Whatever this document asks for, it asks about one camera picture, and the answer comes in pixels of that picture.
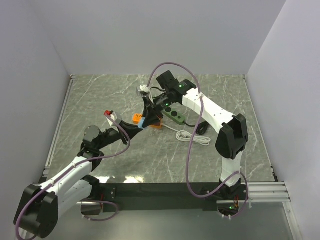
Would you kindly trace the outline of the blue charger plug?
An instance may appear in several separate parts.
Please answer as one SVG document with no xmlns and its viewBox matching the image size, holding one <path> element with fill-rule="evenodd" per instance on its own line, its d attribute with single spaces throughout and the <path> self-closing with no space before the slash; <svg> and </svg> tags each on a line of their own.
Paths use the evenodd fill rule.
<svg viewBox="0 0 320 240">
<path fill-rule="evenodd" d="M 140 128 L 140 129 L 145 129 L 145 127 L 143 127 L 143 124 L 144 124 L 144 121 L 145 121 L 145 117 L 141 117 L 141 119 L 139 120 L 137 126 Z"/>
</svg>

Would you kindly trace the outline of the orange power strip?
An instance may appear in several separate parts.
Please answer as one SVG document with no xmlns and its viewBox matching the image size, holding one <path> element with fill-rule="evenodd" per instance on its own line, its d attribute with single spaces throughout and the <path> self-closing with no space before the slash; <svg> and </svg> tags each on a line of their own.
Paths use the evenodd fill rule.
<svg viewBox="0 0 320 240">
<path fill-rule="evenodd" d="M 132 122 L 135 124 L 135 125 L 138 125 L 141 117 L 143 117 L 142 114 L 140 113 L 135 113 L 133 116 L 132 116 Z"/>
</svg>

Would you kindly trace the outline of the green power strip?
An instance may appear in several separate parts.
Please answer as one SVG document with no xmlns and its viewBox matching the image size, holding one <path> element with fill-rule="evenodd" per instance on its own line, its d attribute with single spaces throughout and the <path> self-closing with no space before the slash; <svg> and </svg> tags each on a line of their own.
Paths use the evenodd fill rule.
<svg viewBox="0 0 320 240">
<path fill-rule="evenodd" d="M 166 107 L 164 110 L 161 111 L 161 113 L 168 118 L 170 118 L 173 122 L 175 122 L 178 125 L 184 125 L 185 123 L 185 116 L 183 116 L 181 113 L 179 113 L 177 110 L 171 108 L 171 107 Z"/>
</svg>

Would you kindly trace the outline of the red koi cube adapter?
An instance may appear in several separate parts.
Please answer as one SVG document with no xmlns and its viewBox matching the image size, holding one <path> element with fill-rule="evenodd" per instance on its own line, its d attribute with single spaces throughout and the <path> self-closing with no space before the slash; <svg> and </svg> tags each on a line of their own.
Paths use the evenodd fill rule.
<svg viewBox="0 0 320 240">
<path fill-rule="evenodd" d="M 158 119 L 156 122 L 154 122 L 151 127 L 156 128 L 156 129 L 160 129 L 162 127 L 162 118 Z"/>
</svg>

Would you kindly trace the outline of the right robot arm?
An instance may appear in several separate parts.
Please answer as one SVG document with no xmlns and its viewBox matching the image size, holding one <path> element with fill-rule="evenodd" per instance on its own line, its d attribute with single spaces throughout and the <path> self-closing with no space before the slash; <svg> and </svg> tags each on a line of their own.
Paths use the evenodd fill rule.
<svg viewBox="0 0 320 240">
<path fill-rule="evenodd" d="M 241 158 L 249 140 L 246 118 L 214 103 L 191 81 L 178 81 L 169 70 L 156 80 L 162 88 L 161 95 L 153 97 L 147 85 L 140 85 L 136 90 L 144 103 L 138 126 L 144 129 L 159 123 L 165 109 L 176 103 L 198 114 L 218 134 L 215 148 L 221 155 L 222 172 L 217 190 L 222 198 L 232 199 L 241 184 Z"/>
</svg>

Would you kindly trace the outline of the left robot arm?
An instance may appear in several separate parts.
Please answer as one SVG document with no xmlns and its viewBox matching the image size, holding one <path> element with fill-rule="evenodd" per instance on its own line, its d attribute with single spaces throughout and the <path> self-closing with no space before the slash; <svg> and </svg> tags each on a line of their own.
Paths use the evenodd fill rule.
<svg viewBox="0 0 320 240">
<path fill-rule="evenodd" d="M 59 218 L 83 199 L 101 203 L 100 181 L 90 174 L 106 158 L 102 149 L 117 141 L 127 147 L 143 128 L 123 120 L 107 118 L 110 128 L 101 131 L 89 126 L 85 132 L 80 152 L 62 171 L 47 181 L 27 186 L 21 196 L 13 223 L 15 237 L 23 239 L 20 231 L 44 239 L 56 227 Z"/>
</svg>

